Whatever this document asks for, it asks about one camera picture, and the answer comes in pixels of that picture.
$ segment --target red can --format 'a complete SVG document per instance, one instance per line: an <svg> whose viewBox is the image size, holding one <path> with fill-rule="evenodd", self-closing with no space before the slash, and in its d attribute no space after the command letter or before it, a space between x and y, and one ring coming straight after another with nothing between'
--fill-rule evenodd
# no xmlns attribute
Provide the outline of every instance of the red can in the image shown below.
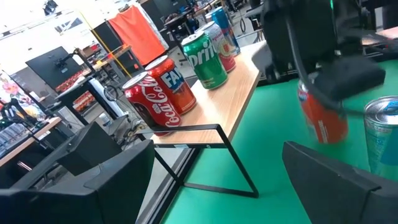
<svg viewBox="0 0 398 224"><path fill-rule="evenodd" d="M298 82L298 98L308 129L319 143L337 143L344 140L348 133L346 116L326 109L313 95L308 93L301 81Z"/></svg>
<svg viewBox="0 0 398 224"><path fill-rule="evenodd" d="M184 114L195 106L197 102L195 95L174 61L167 55L154 60L146 67L146 70L148 75L157 81L179 114Z"/></svg>
<svg viewBox="0 0 398 224"><path fill-rule="evenodd" d="M142 72L123 85L123 92L150 128L178 127L181 117L158 82ZM155 133L165 136L169 133Z"/></svg>

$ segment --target sprite logo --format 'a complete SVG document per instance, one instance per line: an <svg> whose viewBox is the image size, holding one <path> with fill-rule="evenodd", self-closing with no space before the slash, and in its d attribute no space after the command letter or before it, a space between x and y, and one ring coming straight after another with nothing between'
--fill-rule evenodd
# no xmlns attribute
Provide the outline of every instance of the sprite logo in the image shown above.
<svg viewBox="0 0 398 224"><path fill-rule="evenodd" d="M216 50L210 41L203 43L203 49L201 49L196 55L187 55L189 62L193 67L201 65L216 55Z"/></svg>

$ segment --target held can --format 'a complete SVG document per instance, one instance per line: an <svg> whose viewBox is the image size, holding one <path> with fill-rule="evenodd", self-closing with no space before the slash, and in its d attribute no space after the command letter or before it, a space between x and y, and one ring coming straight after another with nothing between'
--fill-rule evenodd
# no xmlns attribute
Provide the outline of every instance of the held can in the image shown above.
<svg viewBox="0 0 398 224"><path fill-rule="evenodd" d="M397 111L393 115L365 115L365 137L371 172L398 180L398 96L385 96L369 102L365 112Z"/></svg>
<svg viewBox="0 0 398 224"><path fill-rule="evenodd" d="M234 55L241 53L238 41L235 38L232 27L229 25L229 20L226 17L224 9L221 6L217 7L216 9L210 11L205 17L207 18L209 16L211 16L211 20L221 28L230 46L233 46L232 51L234 52Z"/></svg>
<svg viewBox="0 0 398 224"><path fill-rule="evenodd" d="M178 127L181 125L181 117L174 109L163 89L157 81L147 72L142 72L127 81L123 87L124 95L139 113L148 127ZM165 136L169 133L155 133L157 136Z"/></svg>
<svg viewBox="0 0 398 224"><path fill-rule="evenodd" d="M204 88L214 89L226 81L226 71L210 38L203 31L183 39L182 47Z"/></svg>
<svg viewBox="0 0 398 224"><path fill-rule="evenodd" d="M226 41L221 28L214 21L211 21L199 28L197 32L199 31L204 31L209 36L226 72L232 71L236 66L233 52L231 51L232 46Z"/></svg>
<svg viewBox="0 0 398 224"><path fill-rule="evenodd" d="M298 82L298 98L308 129L319 143L337 143L344 140L348 133L346 116L326 109L313 95L309 94L301 80Z"/></svg>
<svg viewBox="0 0 398 224"><path fill-rule="evenodd" d="M145 69L157 81L179 114L184 114L195 106L197 99L174 61L167 55L154 60Z"/></svg>

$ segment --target sprite can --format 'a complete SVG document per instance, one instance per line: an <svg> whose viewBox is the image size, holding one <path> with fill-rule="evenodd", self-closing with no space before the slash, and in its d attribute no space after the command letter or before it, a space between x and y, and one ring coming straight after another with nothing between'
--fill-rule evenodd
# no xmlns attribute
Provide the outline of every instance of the sprite can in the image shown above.
<svg viewBox="0 0 398 224"><path fill-rule="evenodd" d="M205 89L217 88L226 81L224 66L210 38L203 31L183 39L181 44L185 56Z"/></svg>
<svg viewBox="0 0 398 224"><path fill-rule="evenodd" d="M365 106L365 112L382 111L397 114L364 117L369 166L373 174L398 180L398 96L385 96Z"/></svg>

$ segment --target green can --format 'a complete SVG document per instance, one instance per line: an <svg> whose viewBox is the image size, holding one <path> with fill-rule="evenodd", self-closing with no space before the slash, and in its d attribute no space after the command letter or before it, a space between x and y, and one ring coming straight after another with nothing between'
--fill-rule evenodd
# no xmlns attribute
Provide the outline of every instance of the green can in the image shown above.
<svg viewBox="0 0 398 224"><path fill-rule="evenodd" d="M214 89L227 80L227 74L210 38L202 31L182 40L182 47L205 89Z"/></svg>

